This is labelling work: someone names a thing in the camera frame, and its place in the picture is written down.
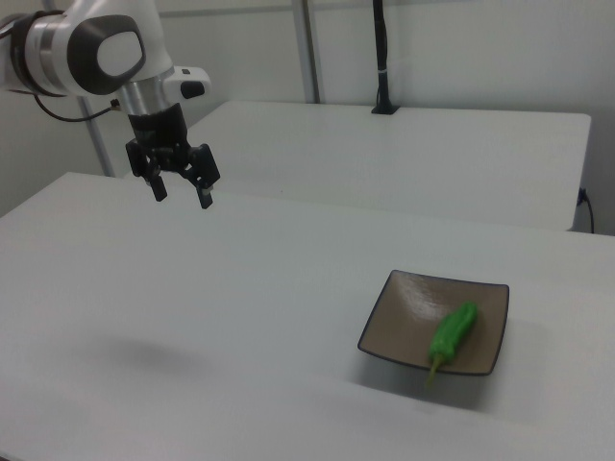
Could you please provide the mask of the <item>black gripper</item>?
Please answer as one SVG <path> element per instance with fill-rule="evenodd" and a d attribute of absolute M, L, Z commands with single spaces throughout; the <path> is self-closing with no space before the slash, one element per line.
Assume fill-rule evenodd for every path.
<path fill-rule="evenodd" d="M 156 201 L 167 197 L 160 169 L 180 171 L 195 187 L 201 209 L 209 208 L 213 204 L 211 191 L 220 180 L 220 172 L 208 144 L 190 147 L 181 105 L 176 103 L 154 114 L 128 118 L 135 135 L 126 144 L 133 175 L 145 180 Z"/>

